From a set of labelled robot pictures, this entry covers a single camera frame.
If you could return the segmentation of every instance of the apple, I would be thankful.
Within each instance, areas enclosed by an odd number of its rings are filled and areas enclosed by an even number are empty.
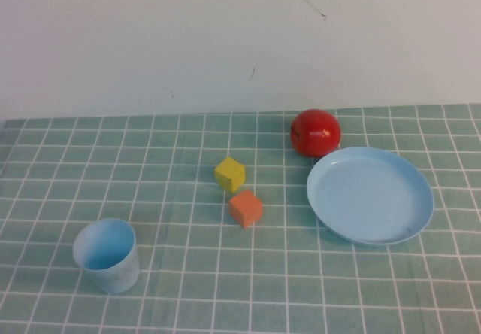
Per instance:
[[[291,125],[291,142],[302,156],[321,157],[336,150],[340,126],[336,117],[322,110],[306,110]]]

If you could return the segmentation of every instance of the light blue plastic plate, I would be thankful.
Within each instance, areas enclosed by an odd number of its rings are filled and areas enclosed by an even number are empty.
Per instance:
[[[370,147],[323,157],[309,174],[307,197],[329,229],[369,245],[413,237],[428,225],[434,209],[429,183],[416,167]]]

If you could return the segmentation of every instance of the block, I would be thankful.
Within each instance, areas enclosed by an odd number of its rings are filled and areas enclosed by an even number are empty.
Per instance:
[[[228,202],[231,216],[245,229],[262,217],[262,201],[250,190],[234,196]]]
[[[216,167],[215,174],[219,185],[230,193],[235,193],[246,180],[245,166],[231,157],[227,157]]]

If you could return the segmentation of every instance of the cup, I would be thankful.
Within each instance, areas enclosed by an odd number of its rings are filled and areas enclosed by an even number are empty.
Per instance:
[[[74,259],[110,294],[126,291],[139,276],[135,231],[121,219],[102,219],[83,228],[74,242]]]

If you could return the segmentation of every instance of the wall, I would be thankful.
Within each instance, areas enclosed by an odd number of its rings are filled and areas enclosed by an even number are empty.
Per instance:
[[[481,0],[0,0],[0,117],[480,102],[480,11]]]

